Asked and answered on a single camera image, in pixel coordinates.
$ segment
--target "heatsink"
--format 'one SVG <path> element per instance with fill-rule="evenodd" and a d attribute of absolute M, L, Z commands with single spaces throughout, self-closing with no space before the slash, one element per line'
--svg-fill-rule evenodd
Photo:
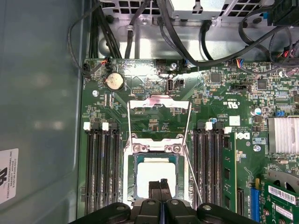
<path fill-rule="evenodd" d="M 269 118 L 270 153 L 299 154 L 299 118 Z"/>

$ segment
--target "white label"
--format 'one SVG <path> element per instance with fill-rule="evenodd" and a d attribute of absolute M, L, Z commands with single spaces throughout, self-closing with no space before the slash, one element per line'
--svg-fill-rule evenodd
<path fill-rule="evenodd" d="M 269 191 L 269 193 L 271 193 L 281 199 L 284 199 L 287 202 L 290 202 L 290 203 L 296 205 L 296 198 L 293 195 L 285 193 L 285 192 L 283 192 L 277 188 L 271 187 L 271 186 L 268 186 L 268 191 Z"/>
<path fill-rule="evenodd" d="M 19 149 L 0 151 L 0 204 L 15 196 Z"/>
<path fill-rule="evenodd" d="M 290 213 L 289 211 L 279 207 L 278 205 L 276 205 L 276 211 L 293 221 L 293 214 Z"/>
<path fill-rule="evenodd" d="M 229 126 L 240 126 L 240 116 L 229 116 Z"/>

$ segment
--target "motherboard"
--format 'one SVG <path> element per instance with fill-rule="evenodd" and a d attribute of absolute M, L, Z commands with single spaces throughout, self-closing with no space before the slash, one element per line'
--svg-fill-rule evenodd
<path fill-rule="evenodd" d="M 149 197 L 214 203 L 260 223 L 299 222 L 299 72 L 234 61 L 86 59 L 78 218 Z"/>

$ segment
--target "barcode label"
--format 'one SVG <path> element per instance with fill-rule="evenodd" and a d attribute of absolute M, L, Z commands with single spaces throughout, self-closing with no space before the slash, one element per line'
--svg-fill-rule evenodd
<path fill-rule="evenodd" d="M 268 191 L 269 191 L 269 193 L 271 193 L 281 199 L 284 199 L 287 202 L 290 202 L 290 203 L 296 205 L 296 198 L 293 195 L 285 193 L 285 192 L 283 192 L 277 188 L 271 187 L 271 186 L 268 186 Z"/>
<path fill-rule="evenodd" d="M 293 214 L 290 213 L 289 211 L 279 207 L 278 205 L 276 205 L 276 211 L 293 221 Z"/>

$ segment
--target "screw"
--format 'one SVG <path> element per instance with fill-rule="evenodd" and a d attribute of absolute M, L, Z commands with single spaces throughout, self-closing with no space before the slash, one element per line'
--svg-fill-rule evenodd
<path fill-rule="evenodd" d="M 254 147 L 253 147 L 253 151 L 255 151 L 255 152 L 259 152 L 259 151 L 261 151 L 262 150 L 262 148 L 259 146 L 259 145 L 255 145 Z"/>
<path fill-rule="evenodd" d="M 268 216 L 268 215 L 269 215 L 269 211 L 268 211 L 267 209 L 263 209 L 263 214 L 264 214 L 265 216 Z"/>
<path fill-rule="evenodd" d="M 175 146 L 175 147 L 173 148 L 173 151 L 174 151 L 175 153 L 179 153 L 179 152 L 181 151 L 180 146 Z"/>
<path fill-rule="evenodd" d="M 177 68 L 177 64 L 176 63 L 171 63 L 170 64 L 170 68 L 171 69 L 176 69 Z"/>
<path fill-rule="evenodd" d="M 212 210 L 212 207 L 210 205 L 204 205 L 202 206 L 202 208 L 207 211 Z"/>
<path fill-rule="evenodd" d="M 93 96 L 94 96 L 94 97 L 97 97 L 98 95 L 99 95 L 99 91 L 94 90 L 94 91 L 93 91 Z"/>
<path fill-rule="evenodd" d="M 278 221 L 278 224 L 285 224 L 285 220 L 280 219 L 280 220 Z"/>
<path fill-rule="evenodd" d="M 217 21 L 216 20 L 212 20 L 212 27 L 217 26 Z"/>
<path fill-rule="evenodd" d="M 139 145 L 135 145 L 133 147 L 134 152 L 139 152 L 140 151 L 140 146 Z"/>
<path fill-rule="evenodd" d="M 177 204 L 178 204 L 178 201 L 177 201 L 177 200 L 172 200 L 172 201 L 171 201 L 171 204 L 177 205 Z"/>
<path fill-rule="evenodd" d="M 147 19 L 142 19 L 142 24 L 143 25 L 146 25 L 148 23 L 148 20 Z"/>

